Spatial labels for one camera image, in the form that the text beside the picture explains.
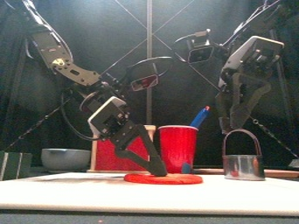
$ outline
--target red frisbee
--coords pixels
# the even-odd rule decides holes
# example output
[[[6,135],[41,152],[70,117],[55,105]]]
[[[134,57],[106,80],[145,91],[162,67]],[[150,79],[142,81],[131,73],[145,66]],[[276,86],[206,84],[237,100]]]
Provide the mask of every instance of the red frisbee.
[[[157,177],[151,174],[130,173],[125,176],[125,181],[151,185],[194,185],[204,182],[201,176],[181,173],[169,173],[165,177]]]

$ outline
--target gray bowl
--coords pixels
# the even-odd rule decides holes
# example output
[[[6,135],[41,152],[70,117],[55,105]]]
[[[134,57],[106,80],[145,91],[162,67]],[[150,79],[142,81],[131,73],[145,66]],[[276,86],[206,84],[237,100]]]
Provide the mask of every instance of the gray bowl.
[[[42,164],[49,172],[79,172],[89,169],[90,150],[43,149]]]

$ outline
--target blue marker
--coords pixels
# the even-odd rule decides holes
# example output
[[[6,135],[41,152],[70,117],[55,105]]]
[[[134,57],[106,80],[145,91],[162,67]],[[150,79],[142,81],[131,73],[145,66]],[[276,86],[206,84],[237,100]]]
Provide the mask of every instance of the blue marker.
[[[193,126],[194,128],[198,129],[198,128],[202,126],[202,122],[204,122],[204,120],[206,119],[206,117],[208,117],[209,114],[210,114],[210,109],[212,109],[212,107],[208,106],[208,107],[201,111],[201,113],[197,115],[197,117],[194,118],[194,120],[193,120],[193,122],[192,122],[192,126]]]

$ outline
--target silver pail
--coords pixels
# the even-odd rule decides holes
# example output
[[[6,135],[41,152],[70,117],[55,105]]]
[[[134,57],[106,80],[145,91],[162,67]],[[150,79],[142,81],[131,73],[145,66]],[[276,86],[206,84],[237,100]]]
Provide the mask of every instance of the silver pail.
[[[245,132],[256,142],[257,155],[228,155],[226,142],[234,132]],[[224,139],[222,159],[226,179],[266,180],[264,157],[257,136],[245,129],[233,130]]]

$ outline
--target bucket handle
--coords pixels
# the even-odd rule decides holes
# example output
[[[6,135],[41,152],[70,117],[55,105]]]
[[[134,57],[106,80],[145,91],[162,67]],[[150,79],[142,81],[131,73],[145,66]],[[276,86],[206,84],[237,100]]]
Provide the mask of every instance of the bucket handle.
[[[246,134],[249,134],[250,136],[252,136],[252,138],[253,138],[253,140],[254,140],[254,142],[256,142],[256,146],[257,146],[257,154],[260,155],[260,156],[262,156],[262,150],[261,150],[261,146],[260,146],[260,142],[258,142],[258,138],[257,138],[257,136],[249,131],[249,130],[246,130],[246,129],[234,129],[228,135],[226,135],[226,137],[225,137],[225,139],[224,139],[224,145],[222,145],[222,156],[226,156],[226,142],[228,142],[228,138],[229,138],[229,136],[234,133],[234,132],[244,132],[244,133],[246,133]]]

